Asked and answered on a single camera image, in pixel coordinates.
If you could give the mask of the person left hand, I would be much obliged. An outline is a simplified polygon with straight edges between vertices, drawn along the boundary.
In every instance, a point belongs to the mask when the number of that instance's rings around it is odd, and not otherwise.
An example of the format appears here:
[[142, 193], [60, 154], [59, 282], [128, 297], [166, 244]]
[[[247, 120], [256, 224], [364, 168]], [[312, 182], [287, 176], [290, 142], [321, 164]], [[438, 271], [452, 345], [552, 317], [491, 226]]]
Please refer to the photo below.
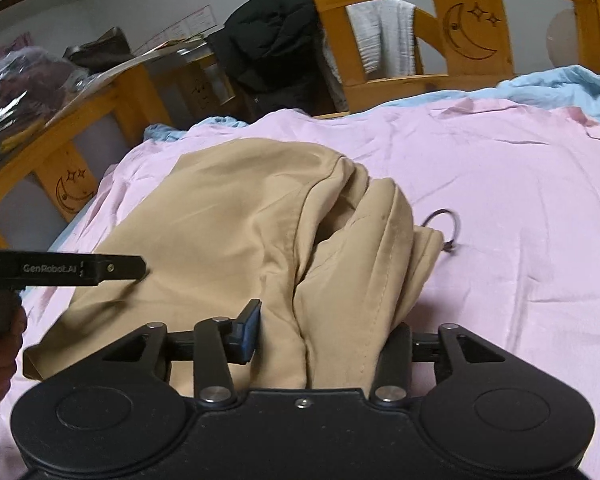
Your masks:
[[10, 382], [17, 370], [16, 359], [22, 347], [22, 336], [27, 328], [23, 307], [15, 310], [9, 331], [0, 339], [0, 401], [9, 392]]

